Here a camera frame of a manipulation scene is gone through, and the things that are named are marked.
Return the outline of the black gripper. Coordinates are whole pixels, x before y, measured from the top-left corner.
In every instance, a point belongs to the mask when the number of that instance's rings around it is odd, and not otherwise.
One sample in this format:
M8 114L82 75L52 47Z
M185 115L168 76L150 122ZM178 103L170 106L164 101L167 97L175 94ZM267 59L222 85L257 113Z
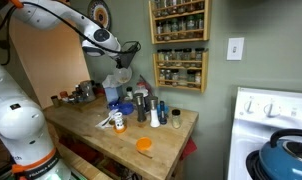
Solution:
M116 67L118 69L126 68L128 69L135 54L140 50L140 45L138 43L135 43L131 45L125 53L121 54L119 58L117 59L117 65Z

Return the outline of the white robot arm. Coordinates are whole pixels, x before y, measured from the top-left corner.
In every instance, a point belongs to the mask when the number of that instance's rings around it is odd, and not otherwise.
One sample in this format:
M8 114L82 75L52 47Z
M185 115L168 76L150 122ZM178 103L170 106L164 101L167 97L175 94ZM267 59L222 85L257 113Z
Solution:
M127 68L141 45L125 51L100 23L58 0L0 0L7 27L16 17L38 29L63 22L84 38L82 48L90 56L108 55ZM0 139L10 152L12 173L18 180L73 180L74 173L54 146L41 108L24 93L0 64Z

